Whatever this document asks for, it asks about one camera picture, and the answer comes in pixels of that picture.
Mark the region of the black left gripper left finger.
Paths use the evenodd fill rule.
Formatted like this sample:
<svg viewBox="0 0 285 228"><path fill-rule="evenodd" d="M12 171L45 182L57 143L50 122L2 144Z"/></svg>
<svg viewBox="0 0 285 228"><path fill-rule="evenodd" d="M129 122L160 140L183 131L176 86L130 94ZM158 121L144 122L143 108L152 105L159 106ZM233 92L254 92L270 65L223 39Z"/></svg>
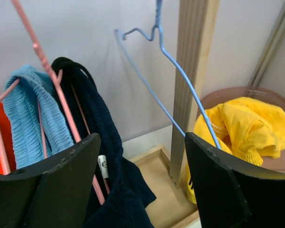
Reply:
<svg viewBox="0 0 285 228"><path fill-rule="evenodd" d="M0 228L80 228L100 149L96 133L33 165L0 175Z"/></svg>

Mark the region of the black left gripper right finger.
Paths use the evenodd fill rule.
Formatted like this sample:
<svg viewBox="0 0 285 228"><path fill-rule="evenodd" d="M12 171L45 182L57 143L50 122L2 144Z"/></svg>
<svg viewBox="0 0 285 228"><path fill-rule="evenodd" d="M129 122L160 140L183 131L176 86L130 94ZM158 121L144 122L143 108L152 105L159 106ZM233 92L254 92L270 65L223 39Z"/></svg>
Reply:
<svg viewBox="0 0 285 228"><path fill-rule="evenodd" d="M285 173L228 154L193 133L186 155L204 228L285 228Z"/></svg>

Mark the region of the navy blue shorts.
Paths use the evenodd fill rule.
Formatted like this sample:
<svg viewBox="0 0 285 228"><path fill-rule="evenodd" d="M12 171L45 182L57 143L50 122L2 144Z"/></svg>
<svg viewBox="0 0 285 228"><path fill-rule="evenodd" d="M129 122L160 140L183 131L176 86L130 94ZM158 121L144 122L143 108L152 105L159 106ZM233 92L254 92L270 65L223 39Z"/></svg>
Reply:
<svg viewBox="0 0 285 228"><path fill-rule="evenodd" d="M146 184L140 169L123 157L122 140L109 109L97 91L88 70L81 64L58 57L52 69L63 71L61 87L81 138L98 133L99 153L106 156L110 192L99 204L91 190L83 226L85 228L151 228L146 207L156 196Z"/></svg>

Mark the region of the pink hanger of navy shorts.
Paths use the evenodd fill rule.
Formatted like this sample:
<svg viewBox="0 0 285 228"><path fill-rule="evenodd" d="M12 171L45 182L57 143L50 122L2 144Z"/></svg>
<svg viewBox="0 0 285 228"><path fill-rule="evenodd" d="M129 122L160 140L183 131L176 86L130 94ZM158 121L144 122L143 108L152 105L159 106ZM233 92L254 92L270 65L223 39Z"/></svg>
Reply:
<svg viewBox="0 0 285 228"><path fill-rule="evenodd" d="M18 13L25 29L27 30L29 36L30 36L30 39L32 40L32 43L33 43L33 49L35 51L35 54L37 55L37 57L39 58L44 70L46 71L46 73L50 76L51 78L51 81L56 89L56 92L57 92L57 95L59 97L59 100L62 104L62 108L64 110L64 113L66 115L66 119L68 121L68 124L71 128L71 132L72 132L72 135L74 137L74 140L76 143L80 142L81 141L81 137L80 137L80 134L79 134L79 131L77 129L77 126L75 124L75 121L74 121L74 118L71 114L71 111L69 109L69 105L67 104L67 100L65 98L65 95L63 93L63 90L60 86L60 81L61 81L61 78L62 78L62 72L59 73L59 76L57 76L57 74L55 73L55 71L52 69L51 65L49 64L48 62L48 59L39 43L39 40L29 22L29 19L27 18L24 10L23 10L23 7L21 5L21 3L18 1L18 0L12 0L11 1L16 12Z"/></svg>

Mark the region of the blue wire hanger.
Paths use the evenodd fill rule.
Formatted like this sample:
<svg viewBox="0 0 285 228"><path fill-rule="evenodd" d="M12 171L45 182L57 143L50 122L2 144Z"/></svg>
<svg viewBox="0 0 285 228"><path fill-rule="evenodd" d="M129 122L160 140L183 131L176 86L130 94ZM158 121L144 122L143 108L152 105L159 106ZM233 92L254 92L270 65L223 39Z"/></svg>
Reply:
<svg viewBox="0 0 285 228"><path fill-rule="evenodd" d="M158 31L158 35L159 35L159 48L160 51L162 52L162 54L175 66L176 70L181 74L182 78L185 80L187 86L190 89L190 92L193 95L193 98L198 106L198 108L201 111L202 117L204 118L204 121L206 123L206 126L209 130L209 133L216 145L216 147L218 149L221 148L220 143L217 139L217 136L215 134L215 131L213 129L213 125L211 120L209 119L208 115L205 112L205 109L203 107L203 105L201 104L201 101L197 95L197 92L194 88L194 86L192 85L191 81L189 80L189 77L187 76L187 74L185 73L185 71L182 69L182 67L179 65L179 63L166 51L165 47L164 47L164 42L163 42L163 29L162 29L162 0L156 0L156 8L155 8L155 21L154 21L154 25L151 29L151 34L148 35L145 31L143 31L141 28L133 28L125 33L123 33L121 30L119 29L115 29L114 30L114 36L115 39L117 41L118 46L121 48L121 50L123 51L125 57L127 58L127 60L129 61L129 63L131 64L131 66L134 68L136 74L138 75L138 77L140 78L140 80L143 82L143 84L145 85L145 87L148 89L148 91L150 92L150 94L153 96L153 98L156 100L156 102L158 103L158 105L161 107L161 109L165 112L165 114L167 115L167 117L171 120L171 122L173 123L173 125L178 129L178 131L181 133L182 136L185 136L185 132L182 130L182 128L177 124L177 122L173 119L172 115L168 112L168 110L164 107L164 105L162 104L162 102L160 101L160 99L158 98L158 96L155 94L155 92L151 89L150 84L147 82L147 80L142 76L141 72L139 71L138 67L136 66L136 64L134 63L133 59L131 58L131 56L129 55L129 53L127 52L125 46L123 45L123 41L126 40L127 36L138 32L140 33L147 41L149 42L153 42L155 39L155 31Z"/></svg>

